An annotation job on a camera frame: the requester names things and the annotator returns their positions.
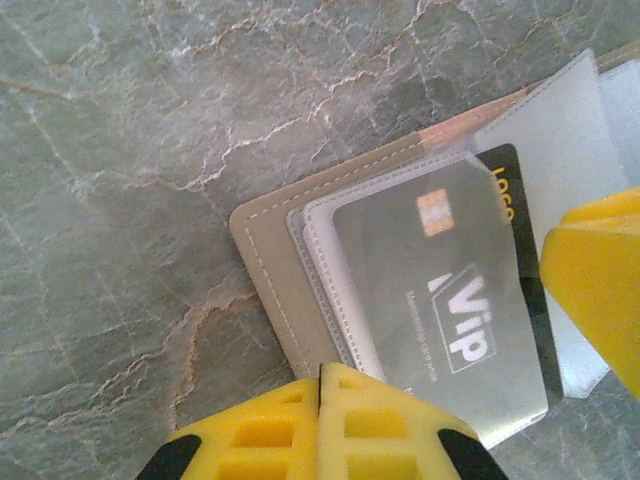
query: yellow plastic object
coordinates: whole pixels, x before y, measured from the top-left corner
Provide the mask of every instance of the yellow plastic object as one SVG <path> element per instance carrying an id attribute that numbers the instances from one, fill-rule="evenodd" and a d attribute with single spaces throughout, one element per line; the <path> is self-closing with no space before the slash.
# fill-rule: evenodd
<path id="1" fill-rule="evenodd" d="M 318 480 L 461 478 L 438 432 L 477 439 L 462 420 L 337 363 L 323 365 L 320 390 Z"/>
<path id="2" fill-rule="evenodd" d="M 304 379 L 193 423 L 172 440 L 201 445 L 181 480 L 310 480 L 316 472 L 318 381 Z"/>
<path id="3" fill-rule="evenodd" d="M 640 398 L 640 188 L 568 212 L 547 235 L 542 282 Z"/>

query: logo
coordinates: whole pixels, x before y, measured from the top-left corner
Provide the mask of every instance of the logo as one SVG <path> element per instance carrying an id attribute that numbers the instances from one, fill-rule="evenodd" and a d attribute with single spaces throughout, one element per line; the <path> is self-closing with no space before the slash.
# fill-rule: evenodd
<path id="1" fill-rule="evenodd" d="M 484 296 L 484 278 L 478 267 L 471 264 L 456 277 L 442 275 L 428 287 L 451 372 L 495 355 L 491 306 Z"/>

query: black rubber grip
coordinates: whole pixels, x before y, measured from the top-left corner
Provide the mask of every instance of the black rubber grip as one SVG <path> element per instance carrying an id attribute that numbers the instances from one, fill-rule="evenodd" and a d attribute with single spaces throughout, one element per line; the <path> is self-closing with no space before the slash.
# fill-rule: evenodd
<path id="1" fill-rule="evenodd" d="M 180 480 L 201 443 L 197 435 L 185 435 L 165 443 L 153 454 L 136 480 Z"/>
<path id="2" fill-rule="evenodd" d="M 461 480 L 509 480 L 479 441 L 450 429 L 440 430 L 438 438 Z"/>

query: gray marble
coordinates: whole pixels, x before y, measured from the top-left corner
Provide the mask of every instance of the gray marble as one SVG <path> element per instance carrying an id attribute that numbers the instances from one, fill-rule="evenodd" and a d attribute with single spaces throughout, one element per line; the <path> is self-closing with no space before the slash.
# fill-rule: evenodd
<path id="1" fill-rule="evenodd" d="M 232 209 L 639 25 L 637 0 L 0 0 L 0 476 L 131 478 L 291 380 Z M 639 413 L 610 377 L 496 455 L 631 479 Z"/>

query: card wallet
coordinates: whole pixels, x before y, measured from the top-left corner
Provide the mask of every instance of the card wallet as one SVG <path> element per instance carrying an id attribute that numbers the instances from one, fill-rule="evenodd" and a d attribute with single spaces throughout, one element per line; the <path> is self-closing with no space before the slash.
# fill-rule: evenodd
<path id="1" fill-rule="evenodd" d="M 601 72 L 640 55 L 640 41 L 598 59 Z M 371 152 L 311 175 L 239 206 L 230 229 L 282 348 L 297 377 L 314 377 L 319 365 L 347 361 L 325 323 L 321 302 L 309 282 L 289 230 L 289 214 L 307 203 L 466 138 L 523 100 L 537 85 L 523 88 L 411 133 Z"/>

